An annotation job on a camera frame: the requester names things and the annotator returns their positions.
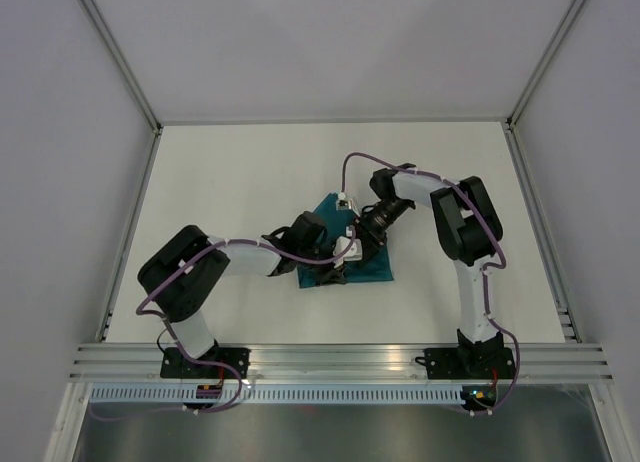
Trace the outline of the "teal cloth napkin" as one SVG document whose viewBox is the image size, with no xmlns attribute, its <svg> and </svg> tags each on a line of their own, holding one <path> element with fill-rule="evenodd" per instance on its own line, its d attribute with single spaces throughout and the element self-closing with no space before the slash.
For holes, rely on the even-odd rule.
<svg viewBox="0 0 640 462">
<path fill-rule="evenodd" d="M 339 211 L 336 208 L 337 194 L 328 194 L 315 208 L 314 213 L 323 219 L 326 235 L 318 239 L 320 259 L 328 259 L 333 255 L 335 243 L 339 236 L 346 235 L 346 228 L 351 225 L 355 214 L 352 211 Z M 391 282 L 394 280 L 389 252 L 383 247 L 370 261 L 348 262 L 340 268 L 330 265 L 302 266 L 296 269 L 298 287 L 307 289 L 320 286 L 346 285 L 355 283 Z"/>
</svg>

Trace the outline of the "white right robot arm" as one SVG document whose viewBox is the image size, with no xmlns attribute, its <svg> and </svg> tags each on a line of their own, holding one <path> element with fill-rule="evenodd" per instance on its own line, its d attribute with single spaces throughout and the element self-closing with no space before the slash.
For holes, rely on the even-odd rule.
<svg viewBox="0 0 640 462">
<path fill-rule="evenodd" d="M 488 270 L 505 266 L 499 242 L 503 227 L 483 181 L 469 177 L 459 182 L 441 179 L 410 164 L 375 171 L 369 186 L 378 202 L 354 219 L 362 248 L 359 262 L 368 264 L 387 245 L 387 231 L 408 209 L 423 205 L 432 210 L 438 241 L 454 263 L 461 305 L 459 370 L 478 377 L 487 371 L 493 356 L 482 344 L 499 330 L 489 318 Z"/>
</svg>

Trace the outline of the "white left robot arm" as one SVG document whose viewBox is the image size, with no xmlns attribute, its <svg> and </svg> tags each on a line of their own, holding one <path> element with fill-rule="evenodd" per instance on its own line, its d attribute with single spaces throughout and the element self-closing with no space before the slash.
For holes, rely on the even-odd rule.
<svg viewBox="0 0 640 462">
<path fill-rule="evenodd" d="M 333 276 L 361 259 L 353 225 L 331 243 L 324 220 L 309 211 L 256 239 L 214 237 L 188 225 L 139 270 L 137 279 L 146 298 L 136 314 L 158 317 L 184 356 L 184 367 L 206 378 L 216 371 L 218 354 L 202 307 L 221 278 L 277 277 L 298 267 Z"/>
</svg>

